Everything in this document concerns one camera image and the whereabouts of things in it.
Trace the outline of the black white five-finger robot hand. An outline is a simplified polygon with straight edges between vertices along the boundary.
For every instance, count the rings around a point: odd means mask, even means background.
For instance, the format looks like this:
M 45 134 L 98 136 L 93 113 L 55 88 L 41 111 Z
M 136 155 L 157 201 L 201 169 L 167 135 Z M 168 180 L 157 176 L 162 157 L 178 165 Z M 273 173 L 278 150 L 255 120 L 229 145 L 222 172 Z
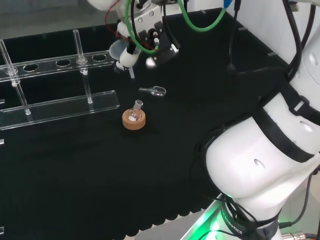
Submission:
M 142 54 L 148 55 L 146 67 L 154 69 L 173 59 L 180 48 L 160 6 L 155 4 L 149 10 L 126 10 L 116 35 L 118 39 L 111 44 L 109 55 L 122 71 L 132 71 Z

